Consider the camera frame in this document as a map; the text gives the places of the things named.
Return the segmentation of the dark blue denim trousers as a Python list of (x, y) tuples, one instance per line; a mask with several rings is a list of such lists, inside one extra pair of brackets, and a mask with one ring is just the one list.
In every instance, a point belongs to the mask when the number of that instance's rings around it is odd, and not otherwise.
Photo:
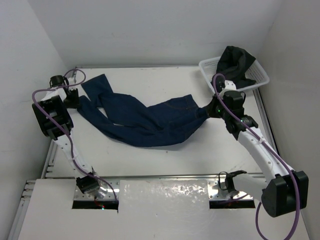
[(79, 114), (105, 136), (134, 147), (171, 146), (187, 140), (208, 118), (192, 95), (145, 106), (135, 97), (113, 92), (102, 74), (84, 83)]

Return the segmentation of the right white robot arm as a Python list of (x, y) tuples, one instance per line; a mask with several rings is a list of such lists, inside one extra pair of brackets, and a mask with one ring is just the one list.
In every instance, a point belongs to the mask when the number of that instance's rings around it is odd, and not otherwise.
[(227, 131), (252, 156), (265, 180), (260, 181), (244, 170), (226, 174), (222, 191), (245, 192), (259, 200), (273, 218), (307, 206), (309, 178), (304, 171), (295, 171), (280, 159), (264, 138), (257, 122), (244, 110), (245, 98), (236, 90), (222, 97), (214, 95), (208, 105), (211, 118), (223, 119)]

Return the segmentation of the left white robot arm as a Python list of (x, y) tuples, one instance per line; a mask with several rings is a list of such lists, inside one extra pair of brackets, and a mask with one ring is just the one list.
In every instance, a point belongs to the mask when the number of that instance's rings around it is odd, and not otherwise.
[(74, 124), (68, 109), (76, 109), (80, 106), (78, 90), (69, 87), (69, 81), (65, 76), (55, 75), (50, 78), (49, 89), (44, 91), (45, 97), (40, 101), (35, 99), (36, 93), (40, 90), (32, 94), (32, 109), (39, 127), (42, 133), (63, 151), (80, 192), (97, 198), (101, 189), (98, 176), (73, 142)]

